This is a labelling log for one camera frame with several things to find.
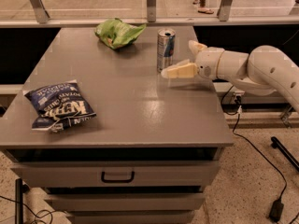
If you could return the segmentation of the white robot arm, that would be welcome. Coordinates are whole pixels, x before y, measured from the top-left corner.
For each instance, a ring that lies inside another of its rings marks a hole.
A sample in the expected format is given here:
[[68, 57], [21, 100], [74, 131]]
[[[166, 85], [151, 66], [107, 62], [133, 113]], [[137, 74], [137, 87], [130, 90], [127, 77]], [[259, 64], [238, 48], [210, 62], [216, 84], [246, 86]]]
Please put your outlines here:
[[251, 53], [208, 47], [189, 41], [194, 62], [189, 59], [165, 68], [164, 78], [221, 79], [258, 96], [277, 91], [299, 113], [299, 67], [280, 49], [263, 45]]

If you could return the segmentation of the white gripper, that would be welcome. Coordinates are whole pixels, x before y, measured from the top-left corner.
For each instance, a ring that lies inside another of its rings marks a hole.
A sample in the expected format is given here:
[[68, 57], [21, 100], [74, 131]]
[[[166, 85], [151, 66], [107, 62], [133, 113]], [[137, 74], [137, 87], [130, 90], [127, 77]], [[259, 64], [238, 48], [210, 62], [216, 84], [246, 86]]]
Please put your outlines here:
[[194, 40], [189, 41], [189, 49], [196, 56], [195, 63], [189, 59], [168, 66], [161, 72], [164, 78], [191, 78], [198, 74], [208, 79], [217, 78], [217, 66], [224, 49], [207, 47], [207, 45]]

